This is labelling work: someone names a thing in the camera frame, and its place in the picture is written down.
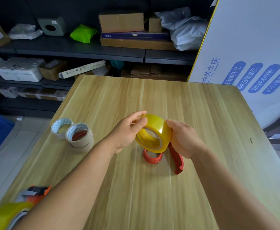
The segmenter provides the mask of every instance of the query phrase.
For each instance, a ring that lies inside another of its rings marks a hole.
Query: human hand
[[[146,111],[138,111],[122,119],[115,128],[106,136],[115,147],[115,152],[119,153],[123,147],[129,145],[135,139],[137,133],[147,124]]]
[[[172,146],[183,157],[191,159],[194,153],[207,148],[191,126],[170,119],[167,125],[173,129]]]

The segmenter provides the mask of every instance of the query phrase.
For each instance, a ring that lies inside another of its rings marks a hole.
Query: forearm
[[[280,222],[248,190],[238,183],[209,149],[192,155],[220,230],[280,229]]]
[[[83,229],[114,152],[106,139],[97,143],[15,229]]]

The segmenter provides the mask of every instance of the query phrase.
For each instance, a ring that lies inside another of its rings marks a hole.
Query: human arm
[[[220,230],[280,229],[276,217],[232,177],[191,126],[174,120],[167,124],[174,149],[192,160]]]
[[[135,112],[121,120],[14,230],[83,229],[112,156],[129,145],[147,124],[147,118],[138,120],[145,113]]]

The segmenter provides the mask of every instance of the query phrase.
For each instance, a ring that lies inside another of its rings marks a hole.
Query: white plastic bag
[[[194,16],[184,25],[170,31],[171,40],[180,51],[197,50],[201,46],[207,27],[208,21]]]
[[[191,18],[189,7],[182,7],[171,11],[155,12],[161,18],[161,26],[168,30],[175,30]]]
[[[10,39],[35,39],[42,35],[42,30],[35,30],[35,25],[16,24],[9,32]]]

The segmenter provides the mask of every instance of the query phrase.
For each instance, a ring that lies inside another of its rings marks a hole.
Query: left hand
[[[146,111],[138,111],[122,119],[115,128],[106,136],[119,153],[122,148],[128,146],[135,139],[137,133],[146,126],[147,117],[141,118]]]

